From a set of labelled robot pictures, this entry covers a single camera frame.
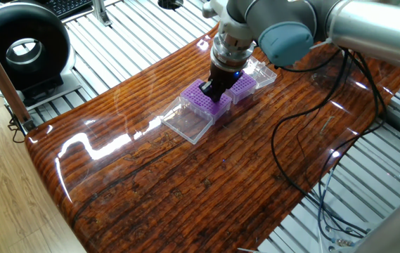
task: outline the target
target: keyboard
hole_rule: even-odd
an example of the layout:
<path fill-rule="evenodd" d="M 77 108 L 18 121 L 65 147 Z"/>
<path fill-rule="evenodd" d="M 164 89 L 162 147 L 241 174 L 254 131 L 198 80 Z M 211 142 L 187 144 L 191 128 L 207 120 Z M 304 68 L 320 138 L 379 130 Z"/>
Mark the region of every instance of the keyboard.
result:
<path fill-rule="evenodd" d="M 63 19 L 82 11 L 88 11 L 91 9 L 92 0 L 49 0 L 43 4 L 59 19 Z"/>

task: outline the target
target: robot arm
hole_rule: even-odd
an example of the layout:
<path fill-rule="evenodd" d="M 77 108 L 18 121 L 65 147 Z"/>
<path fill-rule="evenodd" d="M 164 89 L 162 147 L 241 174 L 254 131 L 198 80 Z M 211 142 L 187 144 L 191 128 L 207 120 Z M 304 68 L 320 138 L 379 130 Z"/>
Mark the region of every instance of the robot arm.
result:
<path fill-rule="evenodd" d="M 211 75 L 200 86 L 213 101 L 238 80 L 254 41 L 280 67 L 327 38 L 400 66 L 400 7 L 347 0 L 211 0 L 203 15 L 220 16 Z"/>

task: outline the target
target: wire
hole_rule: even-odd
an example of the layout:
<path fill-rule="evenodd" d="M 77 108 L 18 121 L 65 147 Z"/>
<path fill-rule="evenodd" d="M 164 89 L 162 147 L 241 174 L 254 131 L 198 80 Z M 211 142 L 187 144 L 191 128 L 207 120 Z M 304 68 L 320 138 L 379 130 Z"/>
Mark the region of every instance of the wire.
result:
<path fill-rule="evenodd" d="M 14 132 L 14 136 L 12 137 L 12 141 L 15 143 L 24 143 L 25 141 L 17 141 L 15 137 L 17 136 L 17 132 L 21 132 L 20 127 L 18 127 L 18 123 L 16 122 L 15 118 L 12 117 L 11 120 L 9 120 L 9 125 L 8 125 L 9 130 Z"/>
<path fill-rule="evenodd" d="M 286 67 L 279 67 L 282 70 L 285 71 L 289 71 L 289 72 L 294 72 L 294 73 L 303 73 L 303 72 L 310 72 L 310 71 L 315 71 L 318 69 L 321 69 L 322 67 L 326 66 L 331 60 L 333 60 L 335 58 L 335 56 L 337 56 L 340 53 L 340 49 L 338 49 L 329 59 L 327 59 L 324 63 L 321 63 L 320 65 L 307 69 L 307 70 L 293 70 L 290 68 L 286 68 Z"/>
<path fill-rule="evenodd" d="M 351 54 L 350 54 L 350 57 L 353 60 L 353 62 L 356 64 L 356 66 L 362 71 L 362 73 L 364 73 L 364 75 L 366 76 L 367 80 L 369 81 L 369 83 L 370 83 L 370 85 L 372 87 L 372 91 L 373 91 L 373 97 L 374 97 L 374 101 L 375 101 L 375 117 L 373 118 L 371 124 L 375 123 L 376 119 L 378 118 L 378 113 L 379 113 L 378 99 L 380 99 L 380 102 L 381 102 L 381 105 L 382 105 L 382 109 L 385 112 L 385 116 L 383 117 L 382 122 L 378 126 L 376 126 L 375 128 L 369 129 L 369 130 L 363 132 L 362 134 L 358 134 L 357 136 L 355 136 L 353 138 L 350 138 L 349 140 L 347 140 L 344 143 L 342 143 L 339 146 L 337 146 L 336 149 L 332 153 L 330 153 L 330 155 L 328 156 L 327 160 L 325 161 L 325 164 L 323 165 L 322 170 L 321 170 L 320 178 L 322 178 L 323 173 L 325 171 L 325 167 L 326 167 L 329 159 L 331 158 L 331 156 L 333 155 L 334 152 L 336 152 L 337 150 L 339 150 L 340 148 L 342 148 L 346 144 L 348 144 L 348 143 L 350 143 L 352 141 L 356 141 L 360 137 L 362 137 L 362 136 L 364 136 L 366 134 L 369 134 L 369 133 L 375 131 L 376 129 L 379 129 L 385 123 L 385 121 L 387 119 L 387 116 L 386 116 L 387 110 L 386 110 L 385 103 L 384 103 L 384 101 L 382 99 L 382 96 L 381 96 L 380 92 L 378 91 L 378 89 L 377 89 L 377 87 L 375 85 L 375 82 L 373 81 L 373 77 L 372 77 L 372 75 L 370 73 L 370 70 L 368 69 L 367 63 L 365 62 L 363 56 L 360 53 L 356 53 L 356 54 L 359 57 L 359 59 L 361 60 L 362 65 Z M 334 167 L 331 169 L 330 177 L 332 176 L 332 173 L 334 172 L 335 168 L 337 167 L 337 164 L 342 159 L 342 157 L 343 157 L 343 154 L 340 155 L 340 158 L 335 162 Z M 321 194 L 321 185 L 320 184 L 318 185 L 318 191 L 319 191 L 319 195 L 320 195 L 320 207 L 318 208 L 318 217 L 321 217 L 321 210 L 322 210 L 322 207 L 323 207 L 323 202 L 324 202 L 324 198 L 325 198 L 325 194 L 326 194 L 327 188 L 328 187 L 326 186 L 325 190 L 323 191 L 323 194 Z M 319 227 L 321 233 L 323 234 L 323 229 L 321 228 L 320 219 L 318 219 L 318 227 Z M 359 230 L 359 231 L 361 231 L 362 233 L 365 233 L 365 234 L 368 233 L 367 231 L 365 231 L 362 228 L 359 228 L 358 226 L 352 226 L 352 227 L 357 229 L 357 230 Z"/>
<path fill-rule="evenodd" d="M 305 110 L 304 112 L 297 113 L 297 114 L 295 114 L 295 115 L 290 115 L 290 116 L 288 116 L 288 117 L 282 118 L 282 119 L 277 123 L 277 125 L 275 126 L 275 128 L 273 129 L 273 133 L 272 133 L 272 135 L 271 135 L 271 153 L 272 153 L 272 155 L 273 155 L 273 158 L 274 158 L 274 160 L 275 160 L 275 163 L 276 163 L 276 165 L 278 166 L 278 168 L 279 168 L 281 174 L 286 178 L 286 180 L 287 180 L 291 185 L 293 185 L 293 186 L 294 186 L 296 189 L 298 189 L 304 196 L 306 196 L 307 198 L 309 198 L 311 201 L 315 202 L 317 205 L 320 205 L 319 202 L 318 202 L 317 200 L 315 200 L 314 198 L 310 197 L 310 196 L 308 195 L 308 193 L 307 193 L 305 190 L 303 190 L 299 185 L 297 185 L 297 184 L 285 173 L 285 171 L 284 171 L 284 169 L 282 168 L 280 162 L 278 161 L 278 158 L 276 157 L 276 151 L 275 151 L 275 145 L 274 145 L 275 135 L 276 135 L 276 132 L 277 132 L 279 126 L 280 126 L 283 122 L 286 122 L 286 121 L 288 121 L 289 119 L 293 119 L 293 118 L 296 118 L 296 117 L 300 117 L 300 116 L 302 116 L 302 115 L 306 115 L 306 114 L 308 114 L 308 113 L 310 113 L 310 112 L 313 112 L 313 111 L 315 111 L 315 110 L 317 110 L 317 109 L 319 109 L 319 108 L 322 108 L 322 107 L 328 102 L 328 100 L 330 99 L 330 97 L 335 93 L 335 90 L 337 89 L 337 87 L 338 87 L 338 85 L 339 85 L 339 83 L 340 83 L 340 80 L 342 79 L 342 76 L 343 76 L 343 74 L 344 74 L 345 67 L 346 67 L 346 65 L 347 65 L 347 59 L 348 59 L 348 53 L 345 53 L 345 54 L 344 54 L 344 58 L 343 58 L 343 62 L 342 62 L 342 66 L 341 66 L 341 68 L 340 68 L 340 71 L 339 71 L 339 74 L 338 74 L 338 76 L 337 76 L 337 79 L 335 80 L 335 83 L 334 83 L 333 87 L 331 88 L 331 90 L 329 91 L 329 93 L 326 95 L 326 97 L 325 97 L 318 105 L 314 106 L 314 107 L 311 108 L 311 109 Z M 324 234 L 324 233 L 322 233 L 322 234 L 323 234 L 328 240 L 331 240 L 326 234 Z"/>
<path fill-rule="evenodd" d="M 339 91 L 338 93 L 336 93 L 336 94 L 334 95 L 334 97 L 330 98 L 330 99 L 328 100 L 328 102 L 331 101 L 332 99 L 337 98 L 338 96 L 340 96 L 340 95 L 343 93 L 344 88 L 345 88 L 345 85 L 347 84 L 348 76 L 351 74 L 351 67 L 352 67 L 352 66 L 353 66 L 353 61 L 351 61 L 351 63 L 349 64 L 348 71 L 347 71 L 347 74 L 346 74 L 346 76 L 345 76 L 345 80 L 344 80 L 344 82 L 343 82 L 342 88 L 340 89 L 340 91 Z M 317 111 L 317 113 L 314 115 L 314 117 L 312 117 L 312 119 L 309 120 L 309 121 L 307 122 L 307 124 L 305 124 L 305 125 L 297 132 L 297 135 L 296 135 L 296 138 L 297 138 L 297 141 L 298 141 L 298 144 L 299 144 L 299 149 L 301 150 L 304 159 L 306 159 L 306 154 L 304 153 L 304 149 L 303 149 L 303 147 L 302 147 L 302 145 L 301 145 L 301 142 L 299 141 L 299 133 L 300 133 L 301 131 L 303 131 L 303 130 L 317 117 L 317 115 L 320 113 L 320 110 L 321 110 L 321 108 L 318 109 L 318 111 Z M 308 169 L 308 168 L 309 168 L 309 167 L 306 167 L 306 169 L 304 170 L 304 178 L 306 179 L 306 183 L 308 184 L 308 186 L 309 186 L 310 188 L 312 188 L 312 191 L 315 193 L 315 190 L 313 189 L 313 186 L 312 186 L 311 182 L 310 182 L 310 181 L 308 180 L 308 178 L 307 178 L 307 169 Z"/>
<path fill-rule="evenodd" d="M 275 160 L 276 165 L 277 165 L 278 168 L 280 169 L 281 174 L 284 175 L 284 177 L 286 178 L 287 181 L 289 181 L 290 184 L 292 184 L 294 187 L 296 187 L 301 193 L 303 193 L 303 194 L 304 194 L 308 199 L 310 199 L 315 205 L 318 205 L 318 206 L 319 206 L 319 208 L 318 208 L 318 210 L 319 210 L 318 225 L 319 225 L 319 228 L 320 228 L 320 231 L 321 231 L 322 235 L 323 235 L 327 240 L 330 240 L 330 241 L 332 241 L 332 239 L 329 238 L 329 236 L 327 236 L 327 235 L 323 232 L 323 229 L 321 228 L 321 223 L 320 223 L 321 210 L 323 210 L 323 211 L 330 217 L 330 219 L 336 224 L 336 226 L 339 228 L 339 231 L 345 232 L 346 234 L 351 235 L 351 236 L 354 236 L 354 237 L 357 237 L 357 238 L 362 238 L 362 235 L 361 235 L 360 233 L 356 232 L 356 231 L 354 231 L 354 232 L 357 233 L 357 235 L 354 235 L 354 234 L 352 234 L 352 233 L 349 233 L 349 231 L 343 230 L 343 228 L 338 224 L 338 222 L 336 222 L 336 220 L 338 220 L 338 221 L 340 221 L 340 222 L 342 222 L 342 223 L 344 223 L 344 224 L 346 224 L 346 225 L 348 225 L 348 226 L 350 226 L 350 227 L 352 227 L 352 228 L 355 228 L 356 230 L 359 230 L 359 231 L 361 231 L 362 233 L 367 234 L 368 232 L 365 231 L 364 229 L 362 229 L 362 228 L 360 228 L 360 227 L 358 227 L 358 226 L 352 224 L 352 223 L 349 223 L 349 222 L 345 221 L 344 219 L 342 219 L 342 218 L 339 217 L 338 215 L 333 214 L 332 212 L 330 212 L 329 210 L 327 210 L 326 207 L 325 207 L 325 205 L 324 205 L 324 197 L 325 197 L 326 191 L 324 191 L 323 194 L 321 194 L 321 185 L 320 185 L 320 184 L 318 185 L 318 187 L 319 187 L 319 192 L 320 192 L 320 194 L 319 194 L 320 201 L 317 201 L 317 200 L 315 200 L 315 198 L 313 198 L 313 197 L 311 197 L 310 195 L 308 195 L 308 194 L 305 192 L 305 190 L 303 190 L 302 188 L 300 188 L 300 187 L 285 173 L 285 171 L 282 169 L 282 166 L 280 165 L 280 163 L 279 163 L 279 161 L 278 161 L 278 159 L 277 159 L 277 157 L 276 157 L 276 152 L 275 152 L 275 149 L 274 149 L 274 136 L 276 135 L 276 131 L 278 130 L 279 126 L 280 126 L 283 122 L 285 122 L 285 121 L 287 121 L 287 120 L 289 120 L 289 119 L 292 119 L 292 118 L 295 118 L 295 117 L 300 117 L 300 116 L 302 116 L 302 115 L 305 115 L 305 114 L 308 114 L 308 113 L 310 113 L 310 112 L 313 112 L 314 110 L 317 110 L 317 109 L 323 107 L 323 106 L 328 102 L 328 99 L 329 99 L 329 98 L 332 96 L 332 94 L 335 92 L 335 90 L 336 90 L 336 88 L 337 88 L 337 85 L 339 84 L 339 82 L 340 82 L 340 80 L 341 80 L 341 78 L 342 78 L 342 74 L 343 74 L 344 67 L 345 67 L 345 64 L 346 64 L 346 61 L 347 61 L 348 56 L 350 56 L 351 59 L 352 59 L 352 62 L 351 62 L 351 63 L 355 63 L 355 64 L 356 64 L 356 66 L 362 71 L 362 73 L 364 73 L 364 75 L 366 76 L 366 78 L 367 78 L 368 81 L 370 82 L 370 85 L 372 86 L 373 97 L 374 97 L 374 100 L 375 100 L 375 117 L 373 118 L 373 121 L 370 123 L 370 125 L 373 124 L 373 123 L 375 123 L 376 119 L 378 118 L 378 113 L 379 113 L 378 98 L 379 98 L 380 101 L 381 101 L 383 110 L 386 112 L 385 104 L 384 104 L 384 101 L 382 100 L 382 96 L 380 95 L 378 89 L 376 88 L 376 85 L 374 84 L 373 77 L 371 76 L 371 73 L 370 73 L 369 70 L 368 70 L 368 66 L 366 65 L 365 60 L 363 59 L 363 57 L 361 56 L 361 54 L 358 53 L 358 57 L 361 59 L 361 62 L 362 62 L 362 65 L 363 65 L 363 66 L 362 66 L 362 65 L 358 62 L 358 60 L 355 59 L 354 55 L 350 54 L 350 53 L 348 52 L 347 49 L 344 49 L 344 62 L 343 62 L 343 64 L 342 64 L 342 67 L 341 67 L 341 69 L 340 69 L 340 72 L 339 72 L 339 74 L 338 74 L 338 76 L 337 76 L 336 82 L 335 82 L 334 86 L 332 87 L 330 93 L 326 96 L 325 100 L 323 100 L 321 103 L 319 103 L 317 106 L 315 106 L 315 107 L 312 108 L 312 109 L 309 109 L 309 110 L 307 110 L 307 111 L 298 113 L 298 114 L 296 114 L 296 115 L 292 115 L 292 116 L 283 118 L 283 119 L 282 119 L 281 121 L 279 121 L 279 123 L 275 126 L 275 129 L 273 130 L 273 134 L 272 134 L 272 138 L 271 138 L 271 151 L 272 151 L 272 155 L 273 155 L 273 158 L 274 158 L 274 160 Z M 347 141 L 345 141 L 344 143 L 340 144 L 338 147 L 336 147 L 336 149 L 334 150 L 334 152 L 337 151 L 337 150 L 339 150 L 340 148 L 344 147 L 346 144 L 351 143 L 352 141 L 357 140 L 357 139 L 360 138 L 362 135 L 368 134 L 368 133 L 373 132 L 373 131 L 375 131 L 376 129 L 380 128 L 380 127 L 385 123 L 385 120 L 386 120 L 386 117 L 384 117 L 384 118 L 382 119 L 382 123 L 381 123 L 379 126 L 375 127 L 374 129 L 369 129 L 369 130 L 367 130 L 367 131 L 364 131 L 362 134 L 359 134 L 358 136 L 355 136 L 355 137 L 353 137 L 353 138 L 350 138 L 349 140 L 347 140 Z M 329 159 L 331 158 L 331 156 L 333 155 L 333 153 L 331 153 L 331 154 L 328 156 L 328 158 L 327 158 L 325 164 L 323 165 L 320 178 L 323 177 L 323 172 L 325 171 L 326 165 L 328 164 Z M 332 173 L 334 172 L 334 170 L 335 170 L 335 168 L 336 168 L 338 162 L 340 161 L 340 159 L 342 159 L 342 156 L 340 156 L 340 158 L 338 159 L 338 161 L 336 161 L 335 166 L 332 168 L 331 174 L 330 174 L 330 178 L 331 178 Z"/>

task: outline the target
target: purple pipette tip rack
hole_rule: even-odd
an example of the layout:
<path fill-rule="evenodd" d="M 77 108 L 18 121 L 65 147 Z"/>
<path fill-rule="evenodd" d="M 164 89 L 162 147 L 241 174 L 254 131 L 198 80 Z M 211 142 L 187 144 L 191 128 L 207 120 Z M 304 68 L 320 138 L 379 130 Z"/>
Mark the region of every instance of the purple pipette tip rack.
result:
<path fill-rule="evenodd" d="M 257 82 L 248 74 L 243 74 L 239 80 L 226 91 L 226 95 L 233 99 L 234 105 L 256 91 Z"/>
<path fill-rule="evenodd" d="M 212 102 L 212 100 L 203 94 L 199 88 L 199 85 L 203 81 L 197 79 L 194 81 L 187 89 L 181 92 L 181 96 L 187 99 L 198 109 L 211 114 L 214 122 L 220 118 L 231 106 L 231 98 L 226 94 L 221 95 L 220 101 L 217 103 Z"/>

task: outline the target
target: glossy wooden tabletop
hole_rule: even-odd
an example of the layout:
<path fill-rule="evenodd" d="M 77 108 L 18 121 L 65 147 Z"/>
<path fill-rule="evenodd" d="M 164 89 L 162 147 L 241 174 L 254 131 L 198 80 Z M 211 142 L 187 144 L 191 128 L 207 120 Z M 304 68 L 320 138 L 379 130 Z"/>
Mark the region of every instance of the glossy wooden tabletop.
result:
<path fill-rule="evenodd" d="M 276 70 L 274 85 L 231 106 L 192 145 L 159 115 L 190 83 L 207 78 L 213 34 L 27 135 L 42 181 L 88 252 L 255 249 L 302 198 L 273 161 L 271 132 L 283 116 L 324 98 L 342 57 L 316 73 Z M 315 49 L 300 67 L 334 51 Z M 259 50 L 254 56 L 264 60 Z M 387 102 L 400 88 L 400 68 L 369 65 Z M 278 130 L 278 158 L 305 189 L 306 178 L 318 181 L 333 147 L 368 127 L 374 106 L 367 87 L 353 71 L 316 117 Z"/>

